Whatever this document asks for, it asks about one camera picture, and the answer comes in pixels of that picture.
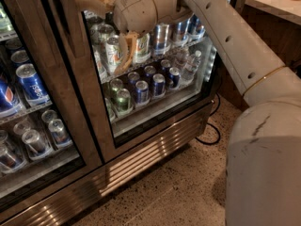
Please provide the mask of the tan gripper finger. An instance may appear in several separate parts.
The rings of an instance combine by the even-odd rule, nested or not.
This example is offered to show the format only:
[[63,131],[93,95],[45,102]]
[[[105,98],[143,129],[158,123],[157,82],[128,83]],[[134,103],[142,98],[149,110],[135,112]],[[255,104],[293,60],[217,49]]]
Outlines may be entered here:
[[114,70],[114,75],[120,75],[129,69],[134,58],[137,39],[138,34],[133,31],[130,31],[127,34],[119,34],[119,46],[122,52],[122,57],[121,63]]
[[100,17],[114,10],[115,0],[74,0],[80,11],[91,11]]

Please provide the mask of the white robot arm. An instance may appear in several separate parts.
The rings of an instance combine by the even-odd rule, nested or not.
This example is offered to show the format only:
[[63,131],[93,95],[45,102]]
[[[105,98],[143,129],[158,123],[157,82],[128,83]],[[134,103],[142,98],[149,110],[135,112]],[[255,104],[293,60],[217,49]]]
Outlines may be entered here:
[[112,13],[127,71],[138,37],[196,15],[249,108],[227,154],[227,226],[301,226],[301,82],[227,0],[74,0]]

